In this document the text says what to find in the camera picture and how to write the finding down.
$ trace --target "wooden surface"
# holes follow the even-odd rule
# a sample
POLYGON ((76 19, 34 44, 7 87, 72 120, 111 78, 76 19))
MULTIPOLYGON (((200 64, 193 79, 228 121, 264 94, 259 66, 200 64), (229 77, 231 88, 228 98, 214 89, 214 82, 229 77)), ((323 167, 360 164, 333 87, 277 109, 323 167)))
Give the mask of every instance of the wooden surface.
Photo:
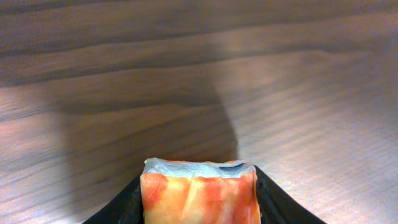
POLYGON ((251 159, 398 223, 398 3, 0 2, 0 223, 80 223, 144 159, 251 159))

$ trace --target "black holder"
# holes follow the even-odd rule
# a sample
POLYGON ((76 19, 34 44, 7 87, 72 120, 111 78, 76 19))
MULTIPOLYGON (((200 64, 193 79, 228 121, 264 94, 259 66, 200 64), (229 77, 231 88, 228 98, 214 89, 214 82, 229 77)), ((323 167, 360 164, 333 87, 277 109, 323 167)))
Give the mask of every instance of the black holder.
MULTIPOLYGON (((262 214, 262 224, 325 223, 293 200, 257 166, 256 172, 257 201, 262 214)), ((83 224, 144 224, 143 213, 138 176, 83 224)))

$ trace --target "orange object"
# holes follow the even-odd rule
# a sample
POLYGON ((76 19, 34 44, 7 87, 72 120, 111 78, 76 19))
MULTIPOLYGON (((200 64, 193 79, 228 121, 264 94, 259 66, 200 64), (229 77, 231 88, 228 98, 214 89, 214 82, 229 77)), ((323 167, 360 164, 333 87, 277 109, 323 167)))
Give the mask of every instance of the orange object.
POLYGON ((150 163, 141 175, 146 224, 261 223, 252 164, 150 163))

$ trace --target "wooden table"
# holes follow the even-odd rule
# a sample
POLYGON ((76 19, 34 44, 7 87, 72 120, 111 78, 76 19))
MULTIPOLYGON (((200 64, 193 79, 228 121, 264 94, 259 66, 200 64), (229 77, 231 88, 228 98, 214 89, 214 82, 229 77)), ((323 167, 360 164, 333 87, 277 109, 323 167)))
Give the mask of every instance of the wooden table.
POLYGON ((250 159, 398 223, 398 3, 0 2, 0 223, 80 223, 148 157, 250 159))

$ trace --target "white top edge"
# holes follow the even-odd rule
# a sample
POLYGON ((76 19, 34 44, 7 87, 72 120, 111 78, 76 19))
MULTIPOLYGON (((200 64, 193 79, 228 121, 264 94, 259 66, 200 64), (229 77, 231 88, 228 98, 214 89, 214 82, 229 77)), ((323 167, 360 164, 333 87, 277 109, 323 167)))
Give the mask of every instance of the white top edge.
POLYGON ((143 174, 156 173, 167 177, 223 177, 239 178, 243 174, 255 172, 250 161, 233 161, 217 164, 213 162, 169 162, 152 158, 145 161, 143 174))

